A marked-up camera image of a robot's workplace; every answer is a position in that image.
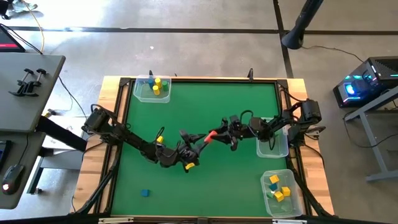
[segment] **wooden table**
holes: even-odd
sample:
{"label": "wooden table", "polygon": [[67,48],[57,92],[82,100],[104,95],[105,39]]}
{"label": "wooden table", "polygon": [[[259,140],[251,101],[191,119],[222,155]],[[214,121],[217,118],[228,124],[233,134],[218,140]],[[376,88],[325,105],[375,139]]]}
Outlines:
{"label": "wooden table", "polygon": [[[108,110],[111,111],[114,110],[120,78],[121,77],[104,77],[97,104],[103,106]],[[290,94],[300,99],[307,98],[307,91],[305,89],[305,84],[303,79],[287,79],[287,83],[289,85]],[[119,122],[121,121],[121,118],[123,116],[126,97],[127,97],[127,88],[125,88],[125,90],[123,90],[122,93],[121,107],[118,114]],[[295,111],[295,115],[300,116],[300,111],[299,110]],[[307,145],[319,151],[319,145],[317,141],[314,141],[307,137],[305,141]],[[91,147],[95,144],[98,144],[99,142],[100,142],[99,137],[93,136],[88,141],[87,147]],[[75,208],[77,210],[83,206],[83,204],[89,199],[91,194],[94,192],[95,188],[98,186],[98,183],[100,181],[103,161],[104,161],[105,150],[106,150],[106,145],[103,144],[97,147],[96,149],[87,152],[84,156],[83,163],[81,165],[79,179],[76,185],[75,196],[73,199],[73,204],[75,205]],[[109,167],[113,161],[113,156],[115,151],[116,150],[113,149]],[[334,213],[333,206],[331,204],[325,170],[323,168],[321,158],[315,152],[313,152],[311,149],[307,147],[301,147],[300,151],[302,155],[303,167],[304,167],[305,178],[307,181],[308,188],[315,196],[315,198],[318,200],[318,202],[323,206],[323,208],[327,212],[333,214]],[[292,149],[290,150],[290,153],[292,157],[295,157],[294,151]],[[297,168],[297,161],[295,159],[293,159],[293,163],[294,166]],[[105,209],[106,202],[108,199],[108,194],[109,194],[109,183],[103,192],[103,198],[100,208],[101,212],[103,212]]]}

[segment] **concrete floor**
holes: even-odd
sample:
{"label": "concrete floor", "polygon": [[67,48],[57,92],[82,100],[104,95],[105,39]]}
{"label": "concrete floor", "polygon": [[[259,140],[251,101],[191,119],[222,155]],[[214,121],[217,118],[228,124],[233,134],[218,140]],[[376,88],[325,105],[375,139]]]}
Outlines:
{"label": "concrete floor", "polygon": [[[285,29],[294,26],[304,2],[279,0]],[[46,28],[277,28],[272,0],[120,0],[114,4],[105,0],[39,0],[37,4],[35,15]],[[397,9],[398,2],[394,0],[325,0],[308,29],[398,30]],[[36,26],[30,14],[2,22],[8,26]],[[39,32],[17,32],[40,46]],[[105,75],[140,75],[151,69],[161,75],[243,77],[252,67],[255,77],[286,77],[277,34],[45,32],[44,35],[45,54],[66,56],[61,77],[87,113],[90,104],[96,102]],[[393,35],[306,35],[304,46],[337,47],[364,60],[398,55],[397,41],[398,36]],[[397,223],[398,179],[365,182],[365,175],[379,171],[376,160],[370,149],[350,144],[341,121],[346,111],[337,107],[331,92],[360,61],[325,49],[290,50],[289,54],[294,77],[304,78],[309,97],[320,102],[321,124],[327,127],[320,148],[335,213],[344,218]],[[69,105],[66,91],[57,83],[47,106],[67,109]],[[81,111],[75,105],[66,115],[79,116]],[[360,128],[351,128],[357,142],[369,144]],[[24,195],[15,210],[0,210],[0,220],[68,213],[77,176],[76,172],[46,170],[39,187],[47,193]]]}

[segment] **green mat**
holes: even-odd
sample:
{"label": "green mat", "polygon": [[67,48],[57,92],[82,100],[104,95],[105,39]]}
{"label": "green mat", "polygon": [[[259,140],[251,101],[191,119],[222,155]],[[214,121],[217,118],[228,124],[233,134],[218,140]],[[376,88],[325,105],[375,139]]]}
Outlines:
{"label": "green mat", "polygon": [[[169,103],[141,103],[133,96],[127,122],[147,141],[165,126],[164,144],[174,148],[180,140],[179,129],[206,134],[221,124],[222,117],[244,110],[261,117],[277,115],[274,86],[173,82]],[[168,169],[152,164],[125,144],[112,215],[267,217],[261,175],[285,168],[284,158],[258,157],[255,139],[240,141],[235,152],[213,141],[202,152],[200,166],[188,174],[181,164]],[[143,189],[149,190],[148,197],[141,196]]]}

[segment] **computer mouse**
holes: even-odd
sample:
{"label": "computer mouse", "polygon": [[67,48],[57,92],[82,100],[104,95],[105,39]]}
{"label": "computer mouse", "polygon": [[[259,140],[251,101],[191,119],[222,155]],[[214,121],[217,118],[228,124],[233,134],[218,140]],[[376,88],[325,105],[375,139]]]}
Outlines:
{"label": "computer mouse", "polygon": [[1,190],[6,195],[12,195],[17,192],[22,179],[22,174],[24,172],[24,166],[20,164],[16,164],[10,166],[4,177],[2,178],[2,187]]}

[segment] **plastic container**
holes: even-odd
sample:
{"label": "plastic container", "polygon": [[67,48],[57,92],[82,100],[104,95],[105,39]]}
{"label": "plastic container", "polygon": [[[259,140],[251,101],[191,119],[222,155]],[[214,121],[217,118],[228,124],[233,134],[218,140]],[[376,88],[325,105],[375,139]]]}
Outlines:
{"label": "plastic container", "polygon": [[[169,89],[164,91],[163,88],[160,89],[160,94],[155,95],[154,91],[148,84],[148,80],[153,78],[160,78],[162,81],[167,81],[169,83]],[[133,94],[137,99],[143,103],[168,103],[170,101],[170,94],[172,91],[172,79],[166,76],[159,75],[139,75],[134,83]]]}
{"label": "plastic container", "polygon": [[[270,121],[272,118],[262,118],[262,119]],[[289,146],[287,145],[286,126],[275,132],[275,146],[273,150],[270,150],[268,142],[262,142],[260,140],[257,140],[257,155],[259,157],[277,159],[287,156],[288,153],[289,153]]]}
{"label": "plastic container", "polygon": [[[267,191],[270,192],[269,186],[271,181],[269,177],[278,175],[279,181],[278,191],[281,187],[288,187],[290,189],[290,196],[284,197],[283,201],[278,202],[275,197],[268,198]],[[299,187],[294,180],[294,175],[291,170],[270,170],[266,171],[261,177],[262,193],[266,202],[267,213],[275,218],[297,217],[303,214],[301,201],[299,197]]]}

